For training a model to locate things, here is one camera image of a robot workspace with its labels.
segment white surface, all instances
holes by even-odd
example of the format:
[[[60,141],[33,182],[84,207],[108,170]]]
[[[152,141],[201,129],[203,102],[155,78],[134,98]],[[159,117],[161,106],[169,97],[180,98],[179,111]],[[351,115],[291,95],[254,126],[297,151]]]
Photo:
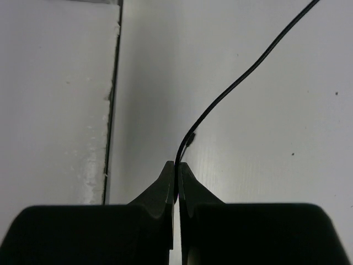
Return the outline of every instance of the white surface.
[[[159,176],[192,123],[308,2],[124,1],[111,203]],[[320,205],[351,259],[352,11],[350,0],[318,3],[213,110],[185,156],[226,202]]]
[[[0,240],[35,204],[99,204],[118,6],[0,1]]]

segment wire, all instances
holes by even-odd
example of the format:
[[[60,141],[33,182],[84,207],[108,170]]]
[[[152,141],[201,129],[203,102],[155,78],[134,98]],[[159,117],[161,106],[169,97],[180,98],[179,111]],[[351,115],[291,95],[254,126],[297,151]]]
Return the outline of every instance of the wire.
[[[266,57],[272,52],[274,47],[281,41],[281,39],[294,27],[295,24],[301,20],[302,17],[306,13],[310,11],[320,0],[312,0],[289,24],[284,30],[276,37],[276,39],[271,43],[271,45],[266,49],[266,51],[258,58],[258,60],[245,72],[243,73],[234,83],[232,83],[225,91],[222,92],[212,103],[207,107],[207,109],[201,114],[201,116],[197,119],[197,121],[193,124],[190,130],[184,136],[178,152],[176,153],[175,158],[175,186],[176,192],[178,192],[178,167],[181,161],[181,155],[183,153],[184,146],[186,145],[190,136],[194,133],[197,127],[201,124],[201,122],[207,117],[207,115],[214,109],[214,107],[228,95],[233,89],[237,87],[244,79],[246,79],[265,59]]]

